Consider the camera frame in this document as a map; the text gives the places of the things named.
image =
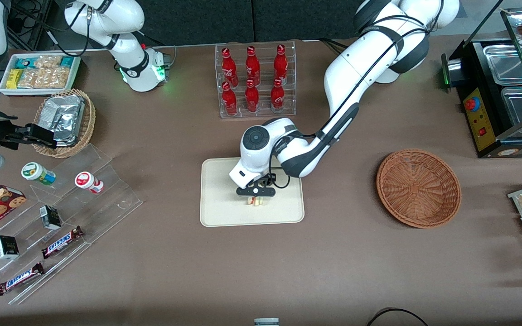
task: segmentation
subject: wicker basket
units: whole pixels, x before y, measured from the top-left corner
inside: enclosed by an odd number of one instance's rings
[[[92,101],[90,101],[90,98],[86,95],[86,93],[84,93],[83,91],[80,91],[78,89],[70,89],[68,91],[63,91],[61,93],[53,95],[52,97],[68,96],[68,95],[78,95],[78,96],[81,96],[86,101],[86,107],[83,110],[82,122],[80,124],[78,143],[72,147],[58,147],[54,150],[52,150],[48,147],[45,147],[45,146],[41,146],[41,145],[33,145],[33,147],[35,147],[35,150],[39,154],[43,154],[46,156],[52,156],[52,157],[56,157],[56,158],[70,157],[70,156],[77,154],[84,147],[86,147],[86,145],[88,145],[88,143],[90,142],[90,139],[92,138],[92,133],[94,132],[94,123],[96,122],[96,109],[94,108],[94,103],[92,103]],[[39,115],[42,112],[44,104],[45,104],[45,101],[42,103],[42,105],[39,106],[39,110],[35,114],[34,123],[36,123],[36,124],[39,120]]]
[[[413,227],[444,225],[460,208],[456,175],[427,151],[407,149],[388,155],[377,172],[376,186],[388,211]]]

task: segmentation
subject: coca-cola bottle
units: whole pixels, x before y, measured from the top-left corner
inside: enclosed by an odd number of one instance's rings
[[[247,68],[247,78],[253,79],[255,86],[258,86],[261,83],[261,67],[259,66],[259,59],[255,55],[255,48],[253,46],[247,47],[245,67]]]
[[[285,85],[287,83],[287,57],[285,56],[285,46],[282,44],[277,46],[277,56],[273,62],[273,68],[275,78],[279,78],[281,85]]]
[[[251,78],[247,80],[245,99],[247,100],[247,110],[251,113],[257,112],[257,108],[259,107],[259,91],[257,87],[255,87],[255,81]]]
[[[226,80],[231,83],[232,87],[237,87],[237,85],[239,85],[237,65],[231,58],[231,52],[228,48],[224,48],[221,50],[221,54],[223,55],[223,74],[225,75]]]
[[[285,92],[281,87],[281,80],[276,78],[273,81],[273,89],[271,90],[271,111],[274,113],[280,113],[283,111],[283,97]]]
[[[237,97],[228,82],[223,82],[223,105],[227,115],[237,115]]]

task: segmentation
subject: brown table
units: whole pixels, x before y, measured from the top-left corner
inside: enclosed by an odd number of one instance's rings
[[[250,326],[280,317],[283,326],[360,326],[387,306],[433,326],[522,325],[522,225],[506,198],[522,188],[522,159],[476,159],[456,94],[439,90],[440,55],[459,41],[433,37],[422,66],[366,92],[342,141],[303,179],[301,223],[211,229],[199,222],[201,163],[238,156],[241,134],[263,121],[219,118],[214,47],[178,49],[170,82],[148,93],[122,82],[108,52],[87,53],[75,86],[96,105],[92,142],[145,203],[26,302],[0,305],[0,325]],[[323,76],[335,54],[296,44],[293,120],[311,133],[328,117]],[[2,96],[0,110],[27,123],[41,101]],[[379,202],[379,163],[409,147],[458,175],[462,207],[444,227],[407,227]],[[30,146],[0,153],[0,183],[25,191],[23,164],[60,163]],[[418,325],[393,314],[377,324]]]

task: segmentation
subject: white cylindrical object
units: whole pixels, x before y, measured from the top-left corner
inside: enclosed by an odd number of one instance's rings
[[[38,182],[49,186],[56,180],[56,174],[43,165],[36,162],[29,162],[21,169],[21,176],[27,180],[37,180]]]
[[[98,178],[96,178],[93,174],[82,172],[78,173],[76,178],[74,179],[74,183],[76,186],[90,190],[91,192],[98,194],[102,190],[104,190],[104,182],[100,181]]]

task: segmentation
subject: yellow control panel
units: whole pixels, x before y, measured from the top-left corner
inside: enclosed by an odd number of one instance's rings
[[[477,88],[470,93],[462,104],[464,105],[477,149],[481,151],[495,143],[497,138],[493,132],[491,120],[488,119],[487,110],[484,108],[479,89]]]

